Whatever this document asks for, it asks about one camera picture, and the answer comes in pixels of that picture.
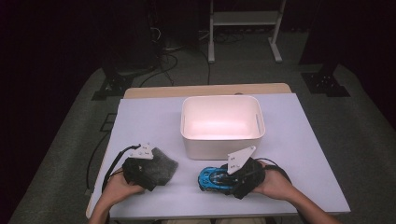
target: dark background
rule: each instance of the dark background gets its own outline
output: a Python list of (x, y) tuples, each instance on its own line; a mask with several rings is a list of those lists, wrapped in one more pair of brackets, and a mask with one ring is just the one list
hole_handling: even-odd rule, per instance
[[(104, 0), (0, 3), (2, 222), (8, 221), (23, 197), (79, 90), (102, 66), (104, 55), (131, 67), (150, 66), (156, 51), (144, 38), (150, 35), (148, 23), (155, 22), (165, 35), (192, 44), (198, 29), (207, 30), (207, 0), (111, 2), (115, 5)], [(145, 8), (136, 11), (135, 4)], [(152, 4), (157, 6), (154, 13)], [(216, 10), (257, 6), (277, 4), (216, 1)], [(281, 25), (282, 31), (310, 30), (300, 64), (328, 60), (343, 64), (356, 74), (393, 127), (395, 9), (393, 1), (386, 0), (289, 0)], [(146, 21), (147, 14), (158, 17)]]

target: toy car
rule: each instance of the toy car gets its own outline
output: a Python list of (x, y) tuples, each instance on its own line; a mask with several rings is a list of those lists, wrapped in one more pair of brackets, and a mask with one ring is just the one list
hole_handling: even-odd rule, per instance
[(229, 175), (227, 169), (206, 167), (198, 176), (199, 188), (202, 191), (219, 191), (229, 194), (230, 190), (238, 183), (235, 175)]

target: white plastic bin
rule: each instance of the white plastic bin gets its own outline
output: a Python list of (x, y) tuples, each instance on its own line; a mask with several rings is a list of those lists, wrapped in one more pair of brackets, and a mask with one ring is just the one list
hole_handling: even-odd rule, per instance
[(257, 147), (265, 127), (252, 96), (193, 96), (183, 103), (180, 132), (190, 159), (227, 160), (232, 152)]

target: white metal frame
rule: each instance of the white metal frame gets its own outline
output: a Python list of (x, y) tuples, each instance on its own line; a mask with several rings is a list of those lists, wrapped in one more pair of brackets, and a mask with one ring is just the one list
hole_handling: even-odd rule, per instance
[(268, 38), (271, 50), (277, 63), (282, 62), (279, 50), (276, 46), (280, 23), (282, 22), (286, 0), (282, 0), (279, 11), (236, 11), (236, 12), (214, 12), (213, 1), (210, 1), (210, 23), (209, 23), (209, 47), (208, 60), (215, 62), (215, 43), (213, 41), (214, 26), (224, 25), (274, 25), (275, 30)]

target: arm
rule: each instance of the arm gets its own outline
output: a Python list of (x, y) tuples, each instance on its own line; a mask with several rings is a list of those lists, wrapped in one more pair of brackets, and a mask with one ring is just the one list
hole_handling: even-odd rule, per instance
[(309, 223), (339, 224), (337, 219), (324, 212), (308, 197), (295, 188), (280, 172), (266, 170), (264, 181), (253, 190), (270, 198), (284, 200), (299, 210)]
[(89, 224), (105, 223), (111, 207), (129, 196), (142, 192), (144, 189), (138, 185), (126, 183), (120, 170), (116, 171), (107, 182), (106, 188), (99, 198), (89, 221)]

